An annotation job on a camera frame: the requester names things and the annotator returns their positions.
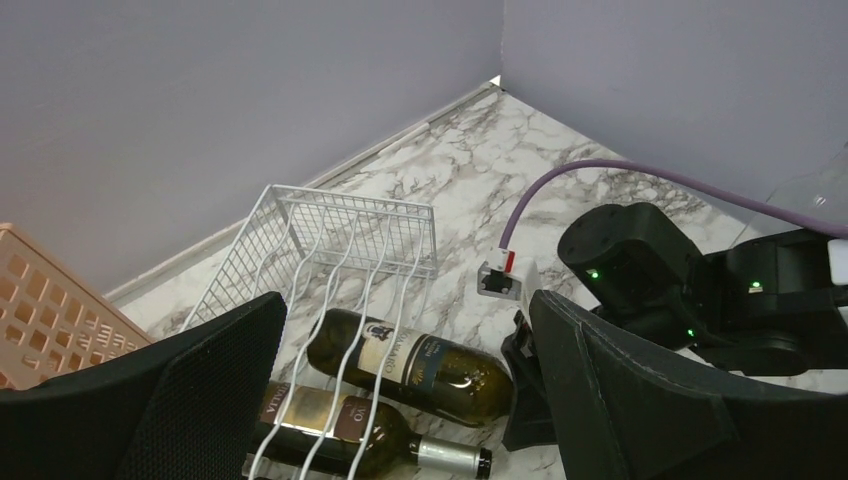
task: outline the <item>marble countertop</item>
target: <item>marble countertop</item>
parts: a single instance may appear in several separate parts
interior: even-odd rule
[[[414,320],[414,327],[500,357],[500,344],[513,330],[516,306],[477,295],[477,268],[497,243],[521,193],[551,168],[586,158],[619,157],[495,90],[431,125],[414,142],[391,156],[378,158],[330,190],[431,204],[436,219],[439,277],[430,285],[423,315]],[[729,247],[744,227],[666,181],[621,170],[591,169],[556,179],[544,188],[525,211],[510,246],[517,252],[535,255],[546,288],[583,306],[594,306],[594,298],[557,259],[559,236],[572,221],[595,206],[637,201],[658,205],[705,253]],[[123,305],[122,311],[156,338],[174,333],[225,253],[211,252],[195,266]],[[361,278],[351,277],[342,284],[335,306],[355,303],[357,282],[361,287]],[[383,282],[372,295],[369,312],[375,316],[397,308],[389,305],[391,283]],[[423,281],[411,285],[405,311],[417,310],[416,302],[424,298],[424,290]],[[307,292],[297,313],[314,313],[322,299],[320,287]],[[276,378],[290,374],[291,359],[305,340],[308,327],[308,322],[292,321],[290,317]],[[770,381],[812,390],[848,390],[844,377],[830,381],[823,378],[821,372],[811,372]],[[505,421],[473,430],[409,408],[404,408],[403,413],[419,433],[492,449],[493,479],[565,478],[554,446],[507,452],[500,445]],[[292,473],[291,469],[276,465],[264,470],[273,479],[289,478]],[[398,471],[392,478],[451,476],[410,468]]]

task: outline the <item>wine rack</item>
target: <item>wine rack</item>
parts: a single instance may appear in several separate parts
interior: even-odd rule
[[[364,280],[359,300],[353,308],[362,315],[360,329],[364,326],[365,316],[374,315],[369,312],[369,297],[375,279],[379,276],[385,281],[386,276],[393,277],[391,304],[397,305],[397,308],[392,309],[390,306],[389,309],[396,314],[385,320],[403,327],[410,319],[421,315],[429,284],[437,274],[435,224],[431,206],[269,185],[254,205],[215,277],[186,317],[180,331],[211,320],[260,294],[278,291],[289,309],[281,341],[281,345],[287,345],[286,332],[294,322],[323,322],[324,314],[333,306],[338,285],[345,275],[358,275]],[[413,279],[426,283],[423,298],[407,298],[407,287]],[[317,312],[298,309],[299,304],[305,303],[305,292],[320,290],[323,290],[319,294],[323,296],[323,306]],[[309,335],[297,349],[294,365],[285,379],[293,387],[297,385],[298,378],[302,378],[306,368],[305,352],[312,339],[313,336]],[[349,346],[348,358],[353,347]],[[335,380],[328,381],[325,386],[332,389],[337,398],[341,389],[339,379],[345,365],[341,365]],[[377,379],[372,399],[372,418],[368,420],[365,435],[370,434],[376,411],[374,407],[379,399],[381,375]],[[282,422],[290,401],[291,393],[278,412],[277,424]],[[304,468],[296,471],[292,478],[306,478],[310,462],[330,427],[328,422],[321,435],[316,437]],[[357,459],[362,457],[366,444],[367,437],[361,442]],[[256,476],[260,463],[261,451],[257,453],[249,472],[251,479]],[[354,462],[347,478],[353,478],[358,463],[358,460]]]

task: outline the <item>purple wall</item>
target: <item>purple wall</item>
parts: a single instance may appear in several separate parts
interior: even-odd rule
[[[848,139],[846,25],[844,0],[506,0],[502,85],[626,157],[765,199]]]
[[[107,290],[500,68],[503,2],[4,2],[0,221]]]

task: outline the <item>green glass bottle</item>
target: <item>green glass bottle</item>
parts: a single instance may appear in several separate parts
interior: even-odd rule
[[[348,310],[328,310],[306,350],[310,365],[335,376],[360,318]],[[380,395],[467,427],[509,415],[513,385],[498,359],[411,329],[398,332],[397,342],[390,346],[393,331],[393,325],[367,317],[342,378],[373,390],[380,361],[391,348]]]
[[[268,385],[251,442],[251,453],[256,452],[273,428],[274,418],[288,392],[287,383],[272,382]],[[303,465],[327,422],[332,402],[333,392],[298,386],[285,418],[263,456],[279,463]],[[368,424],[371,400],[340,395],[337,405],[335,420],[312,460],[310,470],[347,476]],[[402,464],[488,479],[492,469],[492,452],[419,435],[409,428],[396,408],[380,402],[356,478],[380,478]]]

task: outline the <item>wire rack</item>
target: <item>wire rack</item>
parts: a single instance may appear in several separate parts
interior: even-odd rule
[[[393,318],[397,327],[414,322],[420,317],[427,300],[430,282],[438,274],[435,244],[435,224],[433,209],[429,205],[368,198],[355,195],[331,193],[321,190],[268,186],[248,219],[245,221],[236,239],[215,277],[209,283],[200,300],[186,317],[180,327],[185,330],[193,324],[211,320],[253,298],[268,291],[280,292],[289,308],[283,341],[286,344],[286,332],[296,322],[318,322],[320,330],[328,307],[332,307],[338,292],[338,286],[345,276],[357,275],[364,279],[359,300],[353,310],[362,314],[360,333],[364,327],[370,297],[377,278],[393,278],[394,289],[389,312],[396,312]],[[424,281],[423,298],[416,300],[413,314],[407,297],[410,281]],[[317,301],[320,308],[309,313],[308,305]],[[396,340],[399,328],[393,332],[392,343]],[[275,426],[265,439],[249,469],[249,478],[253,479],[259,469],[261,453],[265,445],[277,432],[291,404],[291,396],[298,384],[303,381],[307,362],[304,358],[306,348],[313,340],[310,334],[297,349],[287,379],[292,385],[289,394],[279,409]],[[347,359],[355,345],[350,345],[345,360],[335,378],[330,378],[325,389],[333,390],[335,399],[331,403],[335,409],[342,388],[339,380],[345,369]],[[355,475],[359,460],[368,443],[377,411],[382,374],[378,373],[375,382],[375,394],[372,397],[371,416],[365,428],[353,467],[347,478]],[[330,412],[323,432],[315,437],[315,443],[307,456],[303,468],[295,471],[292,478],[306,478],[312,459],[332,428]]]

